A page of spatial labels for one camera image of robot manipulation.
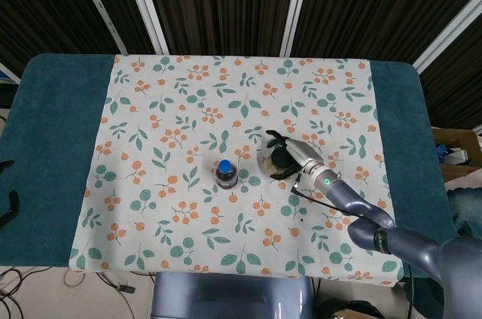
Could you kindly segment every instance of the table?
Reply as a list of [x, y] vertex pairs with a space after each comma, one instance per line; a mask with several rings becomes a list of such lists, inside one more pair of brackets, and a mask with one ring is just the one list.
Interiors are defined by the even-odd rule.
[[[0, 232], [0, 265], [67, 266], [113, 62], [42, 54], [27, 65], [0, 141], [0, 161], [16, 161], [0, 175], [0, 212], [10, 190], [21, 201]], [[454, 237], [419, 78], [402, 62], [371, 70], [397, 224]]]

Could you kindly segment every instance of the cardboard box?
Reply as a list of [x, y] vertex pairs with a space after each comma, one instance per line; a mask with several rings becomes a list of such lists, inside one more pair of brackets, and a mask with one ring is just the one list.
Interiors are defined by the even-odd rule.
[[448, 182], [455, 178], [466, 176], [471, 172], [482, 169], [482, 151], [480, 151], [477, 134], [470, 129], [432, 129], [435, 143], [445, 144], [448, 148], [460, 147], [467, 151], [470, 165], [447, 165], [441, 164], [444, 181]]

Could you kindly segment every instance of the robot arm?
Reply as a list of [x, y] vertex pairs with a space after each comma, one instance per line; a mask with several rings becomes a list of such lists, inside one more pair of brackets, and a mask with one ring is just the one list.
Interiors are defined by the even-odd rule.
[[454, 238], [442, 245], [411, 229], [396, 227], [382, 209], [358, 195], [305, 142], [284, 138], [285, 148], [313, 185], [338, 208], [357, 214], [348, 233], [360, 248], [393, 254], [418, 267], [444, 288], [444, 319], [482, 313], [482, 241]]

